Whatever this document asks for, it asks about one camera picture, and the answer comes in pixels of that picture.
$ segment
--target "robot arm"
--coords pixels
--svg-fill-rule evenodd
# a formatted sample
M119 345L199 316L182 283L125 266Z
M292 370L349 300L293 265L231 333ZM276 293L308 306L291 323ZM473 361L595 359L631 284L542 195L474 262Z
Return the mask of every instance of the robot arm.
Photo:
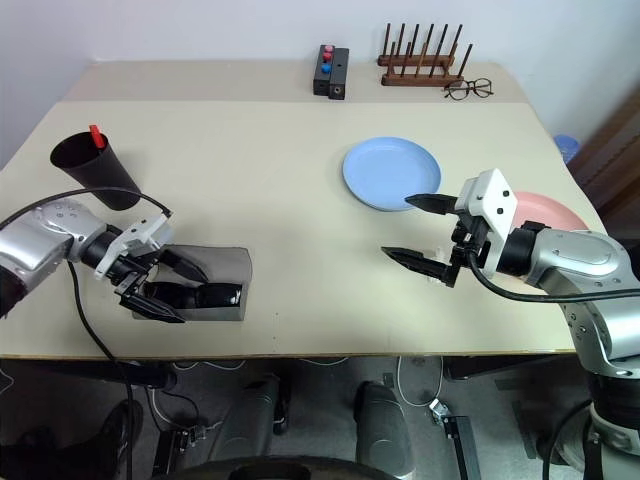
M522 277L549 297L503 296L560 305L588 372L605 478L635 478L622 472L632 465L637 475L640 463L640 282L625 249L606 235L554 230L534 222L510 232L517 201L498 170L468 180L459 198L414 195L406 200L427 212L457 215L451 237L455 245L449 265L420 252L383 247L393 260L449 287L455 285L460 267L471 268L496 293L504 292L488 280L496 271ZM612 298L599 299L603 296Z
M125 308L147 318L183 322L169 305L139 294L158 262L170 264L184 277L207 282L197 265L163 250L171 237L164 214L122 232L70 199L31 210L0 230L0 316L68 260L94 268L98 279L109 278Z

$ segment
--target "white wall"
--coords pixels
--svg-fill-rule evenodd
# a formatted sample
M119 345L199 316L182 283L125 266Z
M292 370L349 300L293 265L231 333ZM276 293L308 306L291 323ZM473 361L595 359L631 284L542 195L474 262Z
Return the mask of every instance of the white wall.
M387 21L463 23L471 59L505 66L552 134L586 140L640 81L637 0L0 0L0 166L90 62L308 58L311 69L322 42L371 61Z

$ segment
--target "black cup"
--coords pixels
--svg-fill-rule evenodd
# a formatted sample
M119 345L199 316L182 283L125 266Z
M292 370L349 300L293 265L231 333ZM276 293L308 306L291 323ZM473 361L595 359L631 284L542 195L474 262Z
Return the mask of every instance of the black cup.
M96 147L89 132L64 139L51 152L51 163L67 172L85 188L121 187L140 192L138 186L113 153L109 139L102 135L105 147ZM96 192L98 199L112 210L126 210L140 200L125 192Z

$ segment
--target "beige tabletop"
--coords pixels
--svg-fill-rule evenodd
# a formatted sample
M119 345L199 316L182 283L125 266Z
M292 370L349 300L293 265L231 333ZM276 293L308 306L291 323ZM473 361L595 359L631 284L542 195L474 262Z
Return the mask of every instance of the beige tabletop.
M427 254L439 247L448 255L456 219L374 210L353 197L341 176L354 145L375 136L404 137L438 160L441 193L457 195L466 178L497 167L514 190L554 197L604 231L515 82L497 65L470 65L471 78L492 78L497 93L484 102L456 103L437 89L381 87L380 68L353 65L348 99L340 102L311 95L307 67L94 66L0 172L0 217L77 188L50 165L49 153L61 139L97 123L142 191L174 211L176 243L244 246L253 262L243 322L184 325L134 320L118 306L113 287L80 266L87 315L119 357L571 350L557 306L502 299L468 271L450 289L387 258L380 246ZM80 200L120 227L154 211L140 203L113 212L92 196ZM531 290L516 279L495 280ZM77 317L66 268L0 320L0 355L102 357Z

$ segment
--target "blue plate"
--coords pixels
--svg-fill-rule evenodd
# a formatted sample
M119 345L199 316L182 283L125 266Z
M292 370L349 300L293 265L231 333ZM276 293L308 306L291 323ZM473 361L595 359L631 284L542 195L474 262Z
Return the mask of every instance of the blue plate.
M398 137L376 137L352 148L342 164L351 192L384 211L413 208L404 201L416 193L436 193L440 167L420 145Z

